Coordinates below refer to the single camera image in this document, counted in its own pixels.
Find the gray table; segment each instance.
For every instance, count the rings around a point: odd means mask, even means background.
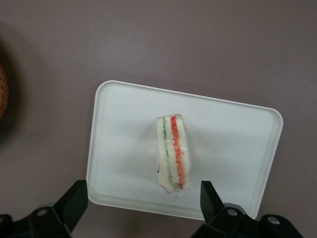
[[[316,12],[314,0],[2,0],[16,102],[1,135],[0,213],[20,219],[85,178],[95,90],[120,80],[280,111],[259,216],[316,237]],[[201,224],[89,203],[73,236],[189,237]]]

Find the white tray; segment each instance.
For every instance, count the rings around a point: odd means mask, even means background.
[[[182,114],[192,155],[192,189],[171,198],[157,178],[156,122]],[[100,205],[203,220],[202,180],[225,203],[257,216],[283,127],[274,109],[107,81],[96,92],[87,168]]]

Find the sandwich slice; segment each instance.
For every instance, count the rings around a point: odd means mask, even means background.
[[[190,156],[180,114],[158,119],[158,180],[166,192],[190,189]]]

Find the plastic wrap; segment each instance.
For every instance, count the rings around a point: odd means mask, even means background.
[[[172,196],[182,197],[191,188],[191,158],[180,114],[158,118],[158,180]]]

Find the screw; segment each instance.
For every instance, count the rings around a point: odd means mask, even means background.
[[[227,210],[227,213],[228,213],[230,216],[237,216],[237,215],[238,215],[237,211],[234,210],[234,209],[232,209],[232,208],[228,209],[228,210]]]
[[[47,209],[42,209],[42,210],[38,211],[37,215],[39,217],[39,216],[45,215],[47,212],[48,212]]]
[[[268,219],[269,222],[271,222],[274,225],[279,225],[280,224],[279,220],[276,217],[268,217],[267,219]]]

